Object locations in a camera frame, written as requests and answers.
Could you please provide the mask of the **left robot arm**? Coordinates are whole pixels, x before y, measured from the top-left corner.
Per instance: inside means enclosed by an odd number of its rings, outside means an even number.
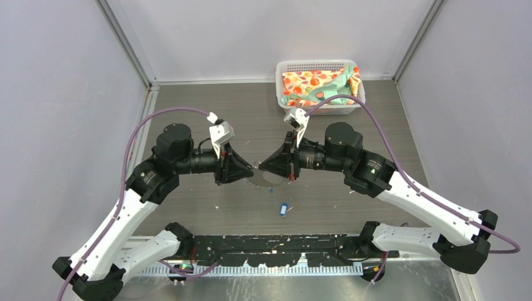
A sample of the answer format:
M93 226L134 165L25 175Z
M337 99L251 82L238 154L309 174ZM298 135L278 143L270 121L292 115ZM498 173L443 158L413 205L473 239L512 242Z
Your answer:
M129 251L123 246L138 226L179 186L185 174L211 173L218 185L253 176L251 165L231 147L233 129L227 122L210 127L212 147L194 146L191 129L168 125L157 137L151 156L137 165L125 182L115 208L92 237L72 256L59 257L54 271L82 300L113 300L137 273L174 256L189 257L194 236L178 223Z

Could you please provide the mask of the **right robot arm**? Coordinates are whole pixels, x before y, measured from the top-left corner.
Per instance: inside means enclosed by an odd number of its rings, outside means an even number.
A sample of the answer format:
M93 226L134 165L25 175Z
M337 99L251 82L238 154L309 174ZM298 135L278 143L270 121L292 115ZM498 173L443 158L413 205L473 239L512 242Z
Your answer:
M421 228L366 222L358 240L366 257L386 251L419 253L467 274L477 273L488 258L495 213L461 208L402 176L395 163L364 150L363 136L347 123L329 125L323 144L288 132L282 146L259 168L291 181L302 169L340 172L352 191L390 203L424 222Z

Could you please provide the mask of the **large metal keyring disc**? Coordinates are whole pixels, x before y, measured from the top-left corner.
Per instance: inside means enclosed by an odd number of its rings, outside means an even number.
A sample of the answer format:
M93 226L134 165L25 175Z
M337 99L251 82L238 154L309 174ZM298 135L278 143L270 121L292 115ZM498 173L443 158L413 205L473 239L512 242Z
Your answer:
M278 187L285 186L289 183L287 179L277 176L275 174L264 172L258 169L260 161L255 161L252 164L254 175L247 178L247 183L255 189L268 191L270 188L274 190Z

